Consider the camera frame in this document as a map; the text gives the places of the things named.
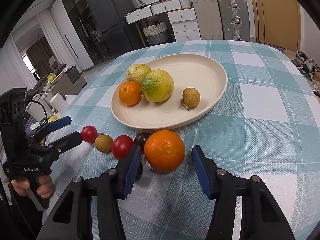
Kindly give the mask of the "person's left hand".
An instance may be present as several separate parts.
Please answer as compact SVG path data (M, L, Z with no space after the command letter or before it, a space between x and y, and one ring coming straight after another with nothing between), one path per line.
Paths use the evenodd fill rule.
M49 198L53 192L51 176L39 176L38 181L40 185L36 190L37 194L43 199ZM26 189L30 188L30 183L26 177L18 177L17 179L12 180L11 184L19 196L26 197L28 195Z

